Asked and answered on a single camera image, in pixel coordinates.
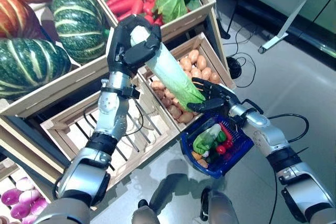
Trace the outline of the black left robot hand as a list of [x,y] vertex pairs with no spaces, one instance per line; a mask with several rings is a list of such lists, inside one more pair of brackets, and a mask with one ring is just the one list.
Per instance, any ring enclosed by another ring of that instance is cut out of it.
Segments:
[[[137,26],[149,30],[149,37],[142,42],[131,45],[131,33]],[[152,59],[162,42],[161,28],[152,25],[140,15],[130,15],[119,22],[114,29],[110,49],[107,56],[109,72],[122,72],[134,77],[137,70]]]

